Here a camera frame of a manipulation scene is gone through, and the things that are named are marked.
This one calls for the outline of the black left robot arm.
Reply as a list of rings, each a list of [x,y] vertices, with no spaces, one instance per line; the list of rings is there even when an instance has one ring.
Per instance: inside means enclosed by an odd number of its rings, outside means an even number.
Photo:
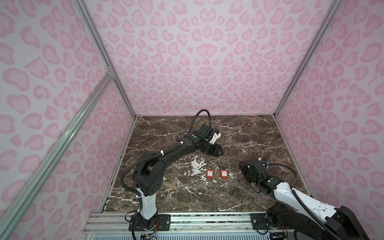
[[[140,227],[151,231],[157,226],[156,194],[163,184],[167,168],[195,151],[213,157],[222,156],[222,147],[217,143],[220,137],[219,130],[203,124],[198,131],[186,133],[165,149],[158,152],[145,151],[139,161],[124,171],[120,185],[139,197],[138,212],[130,220],[133,230]]]

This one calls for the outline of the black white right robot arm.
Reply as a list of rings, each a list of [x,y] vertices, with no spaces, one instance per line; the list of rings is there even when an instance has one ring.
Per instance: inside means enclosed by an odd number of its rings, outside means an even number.
[[[269,162],[250,159],[239,168],[248,184],[277,202],[266,211],[263,220],[253,218],[254,230],[294,231],[294,238],[301,233],[313,240],[367,240],[368,234],[354,212],[323,203],[293,188],[293,183],[268,173]]]

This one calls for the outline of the red padlock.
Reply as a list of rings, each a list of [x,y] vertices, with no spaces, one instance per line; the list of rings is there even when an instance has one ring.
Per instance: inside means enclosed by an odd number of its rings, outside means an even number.
[[[220,175],[221,179],[227,179],[229,177],[229,170],[225,164],[221,164]]]
[[[207,166],[206,178],[207,179],[213,179],[214,176],[215,176],[214,166],[212,164],[209,164]]]

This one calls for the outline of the small black padlock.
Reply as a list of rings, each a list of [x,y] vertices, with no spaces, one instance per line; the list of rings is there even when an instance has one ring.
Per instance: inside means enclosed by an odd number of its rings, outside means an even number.
[[[250,141],[250,136],[249,135],[244,135],[243,140],[244,140],[244,142],[249,142]]]

